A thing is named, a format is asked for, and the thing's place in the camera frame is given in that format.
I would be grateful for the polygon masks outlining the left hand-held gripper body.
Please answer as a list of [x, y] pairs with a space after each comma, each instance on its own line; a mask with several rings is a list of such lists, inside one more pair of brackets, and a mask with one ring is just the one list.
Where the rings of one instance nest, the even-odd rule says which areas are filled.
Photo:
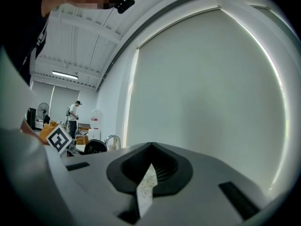
[[50, 146], [53, 146], [60, 156], [66, 154], [67, 151], [75, 153], [76, 143], [75, 139], [67, 133], [62, 125], [56, 126], [51, 133], [46, 137]]

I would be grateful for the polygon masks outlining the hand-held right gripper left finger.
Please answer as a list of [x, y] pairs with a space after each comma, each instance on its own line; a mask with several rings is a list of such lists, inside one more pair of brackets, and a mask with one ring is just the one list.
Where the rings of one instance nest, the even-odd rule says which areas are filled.
[[143, 200], [151, 205], [152, 192], [145, 191], [151, 166], [152, 144], [65, 160], [69, 183], [68, 206], [74, 226], [150, 226], [152, 209], [143, 213]]

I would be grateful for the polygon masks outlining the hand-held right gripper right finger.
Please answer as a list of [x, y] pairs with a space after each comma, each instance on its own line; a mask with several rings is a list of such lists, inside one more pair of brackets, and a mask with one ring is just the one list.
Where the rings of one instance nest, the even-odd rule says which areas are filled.
[[270, 198], [252, 180], [223, 161], [180, 147], [164, 148], [188, 159], [193, 167], [190, 182], [177, 194], [154, 198], [142, 218], [144, 226], [235, 226], [243, 219], [219, 187], [232, 182], [253, 204], [263, 209]]

